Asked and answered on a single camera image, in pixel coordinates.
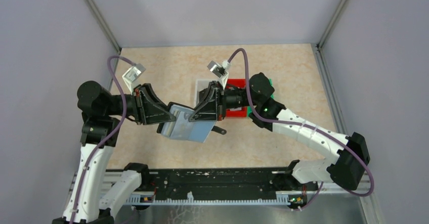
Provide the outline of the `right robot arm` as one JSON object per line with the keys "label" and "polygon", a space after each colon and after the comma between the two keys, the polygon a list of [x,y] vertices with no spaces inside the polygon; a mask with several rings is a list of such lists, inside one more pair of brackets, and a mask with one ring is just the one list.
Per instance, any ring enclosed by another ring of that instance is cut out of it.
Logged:
{"label": "right robot arm", "polygon": [[223,88],[213,81],[203,90],[189,121],[221,121],[228,109],[253,105],[249,117],[256,126],[291,137],[324,156],[317,161],[295,161],[291,175],[296,183],[332,182],[355,193],[368,173],[365,138],[356,132],[348,136],[317,126],[274,100],[273,93],[263,73],[253,75],[244,88]]}

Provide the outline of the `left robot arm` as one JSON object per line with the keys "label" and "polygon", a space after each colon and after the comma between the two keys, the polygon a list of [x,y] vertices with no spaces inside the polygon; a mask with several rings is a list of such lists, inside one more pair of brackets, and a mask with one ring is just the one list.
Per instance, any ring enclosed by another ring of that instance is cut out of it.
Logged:
{"label": "left robot arm", "polygon": [[95,81],[77,90],[82,111],[79,170],[70,200],[53,223],[114,223],[132,192],[151,185],[146,164],[129,163],[120,179],[102,195],[108,162],[126,119],[138,125],[173,122],[176,117],[154,93],[151,84],[137,86],[130,95],[112,95]]}

